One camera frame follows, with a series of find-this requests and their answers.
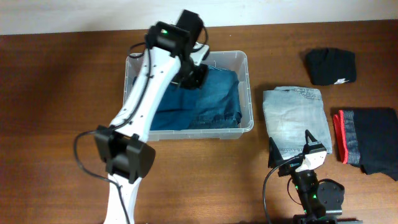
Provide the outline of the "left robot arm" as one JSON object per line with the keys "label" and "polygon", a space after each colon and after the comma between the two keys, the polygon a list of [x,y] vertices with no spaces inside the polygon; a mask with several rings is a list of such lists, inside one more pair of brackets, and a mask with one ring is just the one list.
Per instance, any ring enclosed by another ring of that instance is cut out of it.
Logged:
{"label": "left robot arm", "polygon": [[149,173],[155,149],[147,144],[161,99],[171,84],[201,88],[208,73],[202,60],[210,53],[198,43],[206,31],[200,16],[183,10],[177,23],[157,22],[144,38],[142,65],[123,107],[108,127],[98,126],[94,139],[109,182],[105,223],[134,223],[141,180]]}

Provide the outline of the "teal blue shirt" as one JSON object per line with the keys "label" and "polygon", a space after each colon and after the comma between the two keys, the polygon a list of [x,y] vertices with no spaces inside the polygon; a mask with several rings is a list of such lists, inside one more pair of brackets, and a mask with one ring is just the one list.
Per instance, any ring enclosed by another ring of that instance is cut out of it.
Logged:
{"label": "teal blue shirt", "polygon": [[187,129],[196,116],[196,103],[201,90],[189,90],[170,84],[155,112],[151,131]]}

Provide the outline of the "dark blue jeans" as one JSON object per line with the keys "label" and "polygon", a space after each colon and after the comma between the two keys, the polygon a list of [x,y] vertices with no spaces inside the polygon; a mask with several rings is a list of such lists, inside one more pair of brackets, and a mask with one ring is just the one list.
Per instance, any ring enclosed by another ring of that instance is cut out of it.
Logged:
{"label": "dark blue jeans", "polygon": [[208,66],[189,129],[237,128],[242,119],[236,72]]}

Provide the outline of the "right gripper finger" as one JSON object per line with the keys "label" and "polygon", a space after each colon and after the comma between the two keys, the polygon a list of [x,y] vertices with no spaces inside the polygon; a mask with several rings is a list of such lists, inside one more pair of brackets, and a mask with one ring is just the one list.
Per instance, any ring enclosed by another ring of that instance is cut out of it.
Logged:
{"label": "right gripper finger", "polygon": [[275,143],[273,138],[269,138],[269,159],[268,159],[268,168],[275,168],[281,163],[284,162],[284,159]]}
{"label": "right gripper finger", "polygon": [[307,145],[317,144],[317,140],[308,129],[305,130],[305,139]]}

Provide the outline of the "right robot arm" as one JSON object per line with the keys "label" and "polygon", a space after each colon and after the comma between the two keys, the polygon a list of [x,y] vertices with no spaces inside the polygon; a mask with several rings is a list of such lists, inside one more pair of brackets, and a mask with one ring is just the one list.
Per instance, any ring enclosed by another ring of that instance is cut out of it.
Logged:
{"label": "right robot arm", "polygon": [[342,214],[345,188],[331,179],[319,180],[315,169],[323,165],[326,147],[317,141],[310,131],[305,132],[306,144],[303,151],[290,159],[284,159],[275,141],[269,139],[268,168],[278,176],[290,176],[303,208],[303,215],[294,215],[292,223],[337,223]]}

